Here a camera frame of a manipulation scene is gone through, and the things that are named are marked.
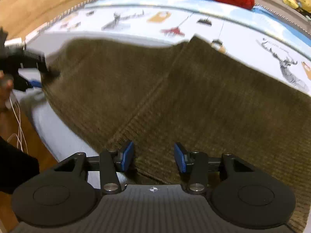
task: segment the black clamp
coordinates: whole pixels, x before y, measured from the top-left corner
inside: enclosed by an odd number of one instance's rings
[[[44,54],[26,50],[25,46],[4,46],[8,33],[0,28],[0,70],[11,76],[4,79],[14,80],[14,89],[26,91],[36,84],[29,82],[18,73],[19,69],[36,68],[41,73],[50,73],[46,67]]]
[[[209,187],[208,172],[221,171],[221,158],[209,157],[204,152],[188,152],[181,143],[174,144],[174,157],[178,170],[190,174],[187,192],[203,194]]]
[[[116,172],[126,172],[134,157],[134,143],[128,141],[118,151],[103,150],[99,156],[86,158],[86,171],[100,172],[102,194],[116,194],[122,188]]]

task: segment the deer illustration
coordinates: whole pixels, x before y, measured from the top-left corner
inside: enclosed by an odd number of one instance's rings
[[[281,69],[281,73],[283,75],[283,77],[290,83],[292,84],[294,87],[298,88],[301,91],[304,92],[309,92],[309,88],[306,85],[306,83],[304,83],[302,80],[300,80],[299,78],[297,78],[290,70],[289,67],[291,65],[297,65],[297,61],[294,62],[293,58],[290,58],[291,60],[289,60],[288,57],[286,57],[285,60],[282,60],[275,52],[272,51],[272,48],[267,48],[265,46],[265,44],[267,43],[263,42],[261,43],[261,46],[268,52],[272,53],[272,56],[274,58],[276,58],[279,63],[280,63],[280,69]]]

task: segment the metal pivot bolt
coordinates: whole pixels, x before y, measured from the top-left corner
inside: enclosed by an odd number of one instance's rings
[[[202,192],[205,187],[200,183],[193,183],[189,185],[189,189],[194,192]]]
[[[107,183],[104,185],[104,189],[108,192],[115,191],[119,188],[119,186],[115,183]]]
[[[117,151],[118,151],[117,148],[113,148],[113,147],[108,149],[108,152],[117,152]]]

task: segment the white cable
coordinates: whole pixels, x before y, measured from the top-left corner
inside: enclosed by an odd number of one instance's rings
[[[19,124],[20,124],[20,128],[21,128],[21,109],[20,109],[20,106],[19,106],[18,101],[16,101],[15,104],[18,106]],[[25,142],[25,145],[26,145],[26,153],[28,154],[28,148],[27,148],[26,139],[25,139],[23,130],[22,130],[22,128],[21,128],[21,134],[20,134],[20,136],[22,136],[22,135],[23,135],[23,139],[24,139],[24,142]]]
[[[23,130],[22,130],[22,128],[21,128],[21,122],[20,122],[20,119],[17,118],[16,112],[15,112],[14,107],[13,107],[13,104],[12,104],[11,97],[10,97],[10,103],[11,103],[11,106],[12,106],[12,109],[13,109],[13,112],[14,112],[14,115],[15,115],[15,117],[16,117],[16,120],[17,120],[17,122],[18,122],[18,125],[19,125],[19,127],[20,127],[20,129],[21,129],[21,134],[22,134],[22,136],[23,136],[23,139],[24,139],[24,142],[25,142],[25,145],[26,145],[26,153],[28,154],[27,143],[26,143],[26,140],[25,140],[25,136],[24,136]]]
[[[21,141],[19,140],[19,138],[18,138],[18,136],[17,136],[16,133],[13,133],[13,134],[7,139],[7,142],[9,143],[10,140],[11,140],[14,136],[16,136],[17,140],[21,143]]]
[[[15,102],[15,105],[18,107],[17,113],[18,113],[18,117],[19,117],[18,137],[20,138],[20,141],[22,141],[22,136],[21,136],[21,110],[19,108],[19,104],[17,101]]]

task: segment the olive green fabric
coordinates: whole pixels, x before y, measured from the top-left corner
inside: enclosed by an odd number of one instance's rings
[[[229,151],[289,185],[290,225],[302,232],[311,203],[310,97],[217,52],[188,44],[146,48],[74,40],[43,78],[60,118],[95,150],[135,143],[139,173],[179,183],[173,144],[210,156]]]

